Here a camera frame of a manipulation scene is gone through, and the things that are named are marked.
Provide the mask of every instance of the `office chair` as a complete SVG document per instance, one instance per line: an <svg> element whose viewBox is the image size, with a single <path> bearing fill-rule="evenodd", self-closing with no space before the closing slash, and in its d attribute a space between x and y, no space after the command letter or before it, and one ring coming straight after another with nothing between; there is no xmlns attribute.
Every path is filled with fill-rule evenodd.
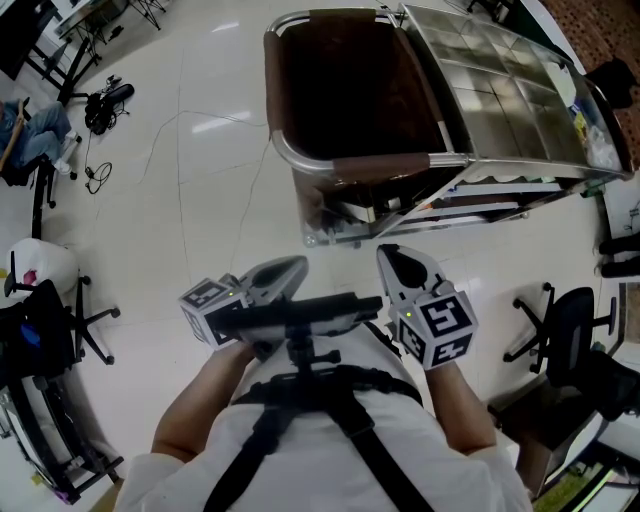
<svg viewBox="0 0 640 512"><path fill-rule="evenodd" d="M17 282L15 275L15 256L12 252L11 272L4 285L5 296L8 297L16 290L31 291L31 295L20 304L16 304L6 310L0 310L0 319L6 318L8 314L13 313L21 318L21 322L24 320L20 325L21 331L17 333L17 339L25 339L25 324L32 326L33 332L36 333L35 337L39 337L40 342L30 347L29 345L32 345L32 343L27 339L27 342L22 345L30 353L30 357L27 360L32 361L37 368L40 368L39 371L42 376L46 378L54 377L62 373L66 368L70 368L73 364L82 361L85 356L85 351L82 348L83 340L87 342L104 364L114 364L114 357L111 355L106 356L100 350L93 336L89 333L88 327L108 315L118 318L120 310L116 307L102 311L89 318L84 317L82 288L91 284L91 279L88 276L81 276L78 279L76 311L75 314L72 314L70 307L62 305L60 296L51 281L46 280L37 286L31 286ZM75 343L71 338L72 330L75 331Z"/></svg>
<svg viewBox="0 0 640 512"><path fill-rule="evenodd" d="M26 107L30 98L26 98L23 101L23 106ZM24 118L28 121L31 119L29 113L24 111ZM82 137L78 136L76 141L80 143ZM10 162L6 162L0 177L4 178L7 185L10 187L19 186L25 187L29 183L29 177L37 172L35 187L36 190L33 195L33 212L31 219L31 238L42 238L42 206L45 200L45 187L46 187L46 203L49 208L55 208L56 202L52 199L53 195L53 180L56 176L56 169L46 155L40 155L26 165L22 167L14 167ZM78 174L75 172L70 173L70 178L76 180Z"/></svg>
<svg viewBox="0 0 640 512"><path fill-rule="evenodd" d="M513 302L513 307L522 309L531 320L536 334L516 352L506 353L503 360L510 363L529 352L537 356L529 370L540 373L547 359L549 383L556 388L574 386L608 421L616 420L622 413L640 413L640 374L591 348L595 327L608 325L609 335L613 334L616 298L611 299L607 316L594 319L591 288L571 290L557 302L554 302L555 288L551 284L545 283L543 290L549 292L543 321L521 299Z"/></svg>

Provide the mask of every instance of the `brown padded rail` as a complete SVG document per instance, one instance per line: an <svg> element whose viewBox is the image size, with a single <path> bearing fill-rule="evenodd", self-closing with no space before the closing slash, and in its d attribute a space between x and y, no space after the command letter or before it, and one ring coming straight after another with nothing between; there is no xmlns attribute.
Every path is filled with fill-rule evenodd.
<svg viewBox="0 0 640 512"><path fill-rule="evenodd" d="M322 22L327 18L342 18L358 21L376 21L376 11L374 9L312 9L309 11L309 21L312 23Z"/></svg>
<svg viewBox="0 0 640 512"><path fill-rule="evenodd" d="M429 153L360 156L333 161L335 174L346 182L372 183L429 168Z"/></svg>
<svg viewBox="0 0 640 512"><path fill-rule="evenodd" d="M285 112L288 110L283 91L282 41L275 32L266 32L264 42L265 83L267 87L267 123L269 133L284 130Z"/></svg>
<svg viewBox="0 0 640 512"><path fill-rule="evenodd" d="M375 15L320 10L264 37L269 128L305 156L446 151L442 114L406 35Z"/></svg>

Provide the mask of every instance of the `black office chair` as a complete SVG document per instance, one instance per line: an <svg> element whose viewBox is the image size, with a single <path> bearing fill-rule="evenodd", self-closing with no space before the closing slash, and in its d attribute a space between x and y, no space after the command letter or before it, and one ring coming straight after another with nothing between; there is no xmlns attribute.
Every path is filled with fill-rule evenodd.
<svg viewBox="0 0 640 512"><path fill-rule="evenodd" d="M82 361L85 356L85 351L82 348L83 339L104 364L114 364L114 357L106 356L100 350L93 336L89 333L88 327L109 315L118 318L120 310L116 307L89 318L84 317L82 287L91 284L91 279L88 276L81 276L78 280L76 311L75 314L71 314L71 308L62 305L60 296L51 281L46 280L37 286L31 286L16 282L15 275L15 257L12 252L11 272L4 285L5 296L8 297L16 290L27 290L32 293L24 302L0 310L0 318L7 318L7 315L10 314L21 316L24 324L33 326L35 333L41 338L41 343L38 346L34 345L35 348L30 347L28 342L22 344L23 349L30 354L30 357L27 358L30 361L29 364L34 364L38 370L32 375L51 378ZM71 338L72 330L75 330L75 344ZM19 334L14 339L24 339L24 335Z"/></svg>
<svg viewBox="0 0 640 512"><path fill-rule="evenodd" d="M609 326L613 334L617 301L611 299L607 316L594 319L595 301L591 288L576 288L554 302L555 288L543 285L549 292L544 320L541 321L521 300L513 306L522 309L536 328L535 336L514 353L506 353L503 360L515 361L527 352L537 355L530 371L540 373L547 359L546 375L553 387L574 386L592 403L602 416L614 421L622 413L640 412L640 374L616 362L611 356L592 350L594 327Z"/></svg>

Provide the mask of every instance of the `white tile floor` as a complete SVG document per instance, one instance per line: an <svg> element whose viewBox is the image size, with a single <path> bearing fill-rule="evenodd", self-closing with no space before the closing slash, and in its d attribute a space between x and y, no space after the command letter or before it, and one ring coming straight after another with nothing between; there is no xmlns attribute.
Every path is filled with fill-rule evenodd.
<svg viewBox="0 0 640 512"><path fill-rule="evenodd" d="M92 91L112 73L124 77L136 88L127 106L131 115L91 139L89 165L114 165L103 190L90 196L82 175L76 182L60 179L58 207L47 212L44 236L78 254L93 278L94 309L117 304L122 310L99 327L115 366L103 366L88 350L76 371L105 440L127 460L148 450L164 408L207 357L176 303L190 284L268 258L305 254L311 271L300 297L382 291L376 243L360 250L303 246L290 170L265 149L266 25L288 11L354 1L170 2L159 17L161 33L140 25L148 40L138 34L137 50L100 67L82 86ZM89 140L83 107L70 114L84 136L75 161L80 167ZM593 273L600 226L595 201L572 197L526 221L396 239L435 257L469 293L480 329L460 366L481 398L531 378L526 357L502 362L504 351L532 331L511 307L516 296L541 311L544 281L559 293L591 286L599 312L606 312L617 285ZM597 339L610 344L614 338L599 331Z"/></svg>

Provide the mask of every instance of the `black harness strap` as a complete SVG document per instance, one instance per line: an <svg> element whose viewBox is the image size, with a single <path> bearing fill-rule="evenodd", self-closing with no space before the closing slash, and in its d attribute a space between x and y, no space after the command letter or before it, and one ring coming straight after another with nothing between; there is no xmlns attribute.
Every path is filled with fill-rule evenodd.
<svg viewBox="0 0 640 512"><path fill-rule="evenodd" d="M297 412L267 407L253 426L253 434L218 480L204 507L205 512L228 510L247 489L260 464L278 448L280 436Z"/></svg>
<svg viewBox="0 0 640 512"><path fill-rule="evenodd" d="M327 413L351 440L353 446L373 473L380 487L400 512L420 510L433 512L422 494L404 474L373 430L374 422L353 391L342 389L327 408Z"/></svg>
<svg viewBox="0 0 640 512"><path fill-rule="evenodd" d="M279 375L254 384L234 404L264 404L265 410L236 458L209 496L204 512L228 510L247 489L264 458L275 452L280 436L301 413L325 411L351 440L380 486L400 512L433 509L402 472L373 430L374 421L354 396L354 390L399 393L422 404L410 384L380 370L340 365L315 371L311 381L299 374Z"/></svg>

